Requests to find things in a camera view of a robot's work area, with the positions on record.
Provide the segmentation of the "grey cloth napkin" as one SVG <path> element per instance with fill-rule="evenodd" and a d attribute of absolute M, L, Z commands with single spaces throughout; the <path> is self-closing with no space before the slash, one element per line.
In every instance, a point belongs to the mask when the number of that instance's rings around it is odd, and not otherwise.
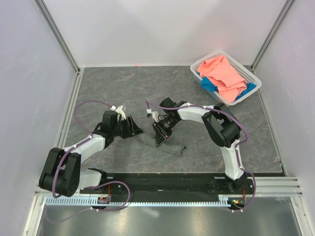
<path fill-rule="evenodd" d="M 168 142 L 164 142 L 160 144 L 158 147 L 156 147 L 154 137 L 146 133 L 138 134 L 137 138 L 141 142 L 145 143 L 146 145 L 149 145 L 157 150 L 160 150 L 160 151 L 172 154 L 172 155 L 176 155 L 176 156 L 182 156 L 183 152 L 186 150 L 186 146 L 184 145 L 168 143 Z"/>

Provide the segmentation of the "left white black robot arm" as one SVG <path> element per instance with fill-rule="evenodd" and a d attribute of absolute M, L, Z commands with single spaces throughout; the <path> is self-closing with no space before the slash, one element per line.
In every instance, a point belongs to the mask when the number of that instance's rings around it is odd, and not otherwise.
<path fill-rule="evenodd" d="M 86 179 L 88 187 L 91 186 L 96 193 L 104 193 L 108 188 L 108 181 L 102 178 L 104 172 L 93 170 L 84 175 L 81 164 L 109 147 L 116 137 L 127 139 L 142 133 L 132 116 L 105 111 L 102 122 L 87 138 L 64 149 L 54 147 L 49 151 L 39 178 L 39 187 L 52 192 L 54 198 L 71 197 L 77 189 L 85 188 L 82 181 Z"/>

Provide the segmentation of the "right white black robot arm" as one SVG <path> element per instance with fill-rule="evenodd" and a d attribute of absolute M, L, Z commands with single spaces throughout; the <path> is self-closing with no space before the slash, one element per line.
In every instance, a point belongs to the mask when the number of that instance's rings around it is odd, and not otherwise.
<path fill-rule="evenodd" d="M 201 106 L 186 101 L 175 103 L 168 97 L 158 108 L 165 112 L 161 118 L 157 112 L 147 109 L 147 114 L 155 120 L 152 124 L 156 133 L 155 146 L 161 146 L 171 136 L 172 128 L 180 121 L 189 120 L 204 124 L 211 140 L 221 149 L 225 165 L 225 187 L 230 193 L 238 193 L 246 181 L 239 150 L 242 127 L 227 106 L 223 103 L 215 106 Z"/>

